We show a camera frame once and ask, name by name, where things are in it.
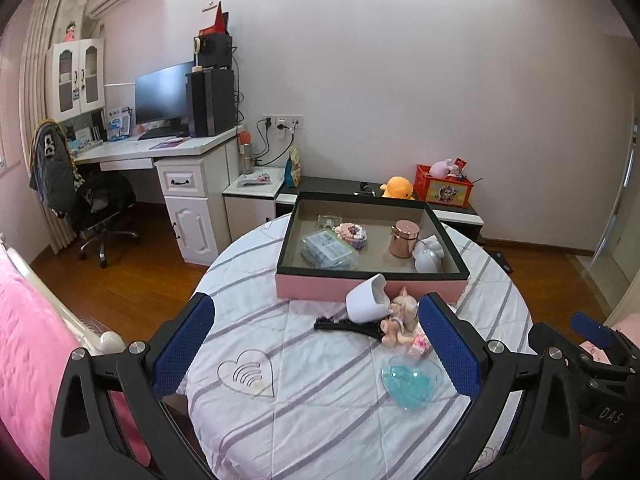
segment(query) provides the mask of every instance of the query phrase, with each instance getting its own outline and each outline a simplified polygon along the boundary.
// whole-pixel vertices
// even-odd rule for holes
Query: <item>small pink box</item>
[[[344,222],[361,225],[367,243],[358,251],[355,270],[315,269],[300,253],[300,238],[318,231],[318,215],[333,213]],[[420,226],[418,238],[436,235],[444,248],[442,273],[423,274],[415,270],[413,258],[398,258],[389,250],[391,227],[398,220]],[[276,270],[278,297],[292,300],[344,302],[347,293],[371,276],[382,273],[385,292],[393,298],[403,286],[418,300],[437,292],[449,304],[457,303],[469,277],[462,257],[444,227],[425,202],[373,196],[303,191],[289,219]]]

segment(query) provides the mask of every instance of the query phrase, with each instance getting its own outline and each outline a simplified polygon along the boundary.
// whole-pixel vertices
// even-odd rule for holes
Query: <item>white cup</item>
[[[354,323],[377,321],[389,315],[391,300],[385,294],[386,279],[376,274],[347,294],[347,316]]]

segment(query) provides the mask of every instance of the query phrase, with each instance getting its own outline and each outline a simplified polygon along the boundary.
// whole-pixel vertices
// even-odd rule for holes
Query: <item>black hair clip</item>
[[[344,332],[355,332],[357,334],[368,335],[373,339],[382,341],[385,335],[380,328],[379,321],[369,323],[354,323],[351,319],[339,319],[334,321],[333,317],[318,317],[314,323],[315,330],[342,330]]]

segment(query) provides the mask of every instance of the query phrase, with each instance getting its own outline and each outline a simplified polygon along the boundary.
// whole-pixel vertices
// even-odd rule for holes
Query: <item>heart pattern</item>
[[[220,363],[218,378],[227,388],[239,394],[275,398],[273,365],[261,350],[245,350],[235,361]]]

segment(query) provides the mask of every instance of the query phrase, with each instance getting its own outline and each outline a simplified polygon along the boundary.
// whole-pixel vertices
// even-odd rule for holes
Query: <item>pink wall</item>
[[[190,59],[208,1],[113,9],[105,81]],[[246,123],[258,139],[263,114],[304,115],[303,174],[412,180],[416,163],[461,156],[483,178],[471,202],[485,236],[595,247],[622,177],[635,82],[591,2],[222,1]],[[107,101],[133,105],[133,92],[111,89]]]
[[[9,169],[0,174],[0,232],[9,245],[31,262],[49,245],[44,216],[34,191],[29,188],[22,155],[18,116],[20,56],[31,12],[31,1],[16,10],[2,39],[0,127]]]

